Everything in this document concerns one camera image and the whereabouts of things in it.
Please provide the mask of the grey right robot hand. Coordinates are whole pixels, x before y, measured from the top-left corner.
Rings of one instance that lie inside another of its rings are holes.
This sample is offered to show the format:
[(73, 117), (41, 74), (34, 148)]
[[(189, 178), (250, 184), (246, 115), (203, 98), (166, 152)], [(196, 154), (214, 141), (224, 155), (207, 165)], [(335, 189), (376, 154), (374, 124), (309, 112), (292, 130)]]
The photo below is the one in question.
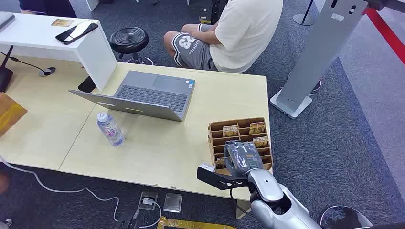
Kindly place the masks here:
[(263, 162), (253, 142), (227, 141), (224, 161), (230, 175), (241, 177), (254, 169), (263, 169)]

